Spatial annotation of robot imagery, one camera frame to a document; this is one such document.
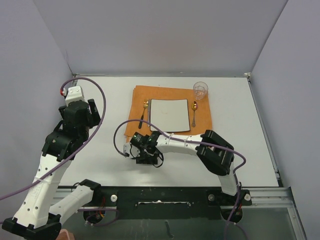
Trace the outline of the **white square plate black rim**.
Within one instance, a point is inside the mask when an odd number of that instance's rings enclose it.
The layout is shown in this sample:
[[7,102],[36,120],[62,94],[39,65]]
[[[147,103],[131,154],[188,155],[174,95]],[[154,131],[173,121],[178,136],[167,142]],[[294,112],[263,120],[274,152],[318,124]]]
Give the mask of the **white square plate black rim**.
[[149,122],[167,133],[190,131],[188,100],[151,99]]

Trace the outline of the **gold spoon dark handle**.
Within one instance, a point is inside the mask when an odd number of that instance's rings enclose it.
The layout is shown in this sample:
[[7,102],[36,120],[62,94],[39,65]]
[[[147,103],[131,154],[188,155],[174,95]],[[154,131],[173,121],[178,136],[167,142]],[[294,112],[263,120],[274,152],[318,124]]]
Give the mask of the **gold spoon dark handle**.
[[[142,112],[142,115],[141,115],[141,117],[140,117],[141,120],[144,120],[145,112],[146,112],[146,110],[148,109],[148,105],[149,105],[149,100],[148,100],[148,99],[145,99],[144,102],[143,102],[143,112]],[[140,122],[139,122],[139,125],[138,125],[138,128],[141,129],[141,128],[142,128],[142,125],[143,125],[143,122],[140,121]]]

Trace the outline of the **orange cloth napkin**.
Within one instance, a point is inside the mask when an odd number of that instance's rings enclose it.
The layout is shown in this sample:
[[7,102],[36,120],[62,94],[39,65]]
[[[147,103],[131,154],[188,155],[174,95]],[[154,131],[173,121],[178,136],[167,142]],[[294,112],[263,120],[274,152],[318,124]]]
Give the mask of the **orange cloth napkin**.
[[[177,135],[199,135],[205,133],[206,130],[212,130],[212,115],[210,110],[210,103],[208,96],[204,99],[195,99],[194,91],[192,89],[183,88],[169,88],[169,87],[156,87],[137,85],[132,94],[132,104],[129,113],[129,119],[141,119],[143,113],[143,105],[145,99],[156,100],[183,100],[188,101],[188,114],[190,131],[187,132],[173,132]],[[198,109],[195,111],[195,123],[196,126],[192,127],[193,121],[193,102],[196,101]],[[148,109],[145,111],[144,120],[148,120]]]

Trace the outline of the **iridescent ornate teaspoon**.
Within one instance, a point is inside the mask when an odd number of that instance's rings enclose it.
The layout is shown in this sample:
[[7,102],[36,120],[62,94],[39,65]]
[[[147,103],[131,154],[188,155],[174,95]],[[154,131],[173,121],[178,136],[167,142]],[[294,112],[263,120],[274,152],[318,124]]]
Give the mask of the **iridescent ornate teaspoon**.
[[191,125],[193,128],[195,128],[196,127],[196,110],[198,109],[198,103],[196,101],[193,102],[191,109],[193,111],[193,118],[192,118]]

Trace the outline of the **clear drinking glass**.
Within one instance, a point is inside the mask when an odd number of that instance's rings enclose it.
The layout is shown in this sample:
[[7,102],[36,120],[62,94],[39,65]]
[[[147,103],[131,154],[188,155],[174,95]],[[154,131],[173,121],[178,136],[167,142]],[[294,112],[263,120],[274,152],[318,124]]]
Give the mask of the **clear drinking glass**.
[[193,85],[193,93],[196,100],[202,100],[208,94],[209,87],[203,81],[198,81]]

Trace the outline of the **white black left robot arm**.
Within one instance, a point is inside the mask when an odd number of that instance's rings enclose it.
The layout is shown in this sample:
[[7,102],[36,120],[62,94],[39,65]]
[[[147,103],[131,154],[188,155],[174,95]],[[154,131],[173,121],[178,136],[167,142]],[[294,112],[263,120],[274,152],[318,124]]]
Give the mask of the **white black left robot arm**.
[[76,100],[59,107],[61,121],[46,139],[32,187],[13,217],[1,228],[26,240],[55,240],[63,223],[79,208],[97,205],[102,199],[101,185],[85,179],[67,197],[52,205],[61,179],[89,130],[99,127],[101,118],[93,99]]

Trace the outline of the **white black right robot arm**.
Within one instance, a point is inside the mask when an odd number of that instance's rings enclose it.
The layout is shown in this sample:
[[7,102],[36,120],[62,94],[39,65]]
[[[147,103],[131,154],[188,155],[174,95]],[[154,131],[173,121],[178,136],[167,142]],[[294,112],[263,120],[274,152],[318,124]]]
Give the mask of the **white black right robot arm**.
[[164,154],[176,153],[198,157],[206,169],[217,175],[223,200],[232,205],[241,194],[234,177],[234,147],[213,130],[198,135],[177,135],[153,131],[151,135],[136,132],[124,147],[137,164],[160,167]]

